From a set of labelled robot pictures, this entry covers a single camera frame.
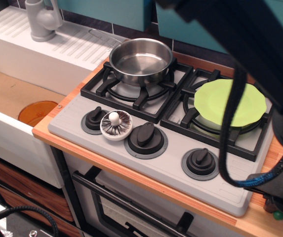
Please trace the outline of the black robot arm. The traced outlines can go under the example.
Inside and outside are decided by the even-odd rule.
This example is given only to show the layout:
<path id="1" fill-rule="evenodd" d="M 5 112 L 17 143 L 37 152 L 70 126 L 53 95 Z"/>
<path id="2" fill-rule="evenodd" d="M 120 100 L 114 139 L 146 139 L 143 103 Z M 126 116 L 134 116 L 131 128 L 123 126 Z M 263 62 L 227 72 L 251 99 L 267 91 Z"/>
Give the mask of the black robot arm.
<path id="1" fill-rule="evenodd" d="M 262 194 L 264 209 L 283 218 L 283 157 L 268 172 L 234 180 L 227 170 L 230 125 L 251 75 L 273 104 L 273 131 L 283 146 L 283 26 L 262 0 L 161 0 L 184 21 L 197 20 L 236 62 L 220 133 L 219 172 L 229 184 Z"/>

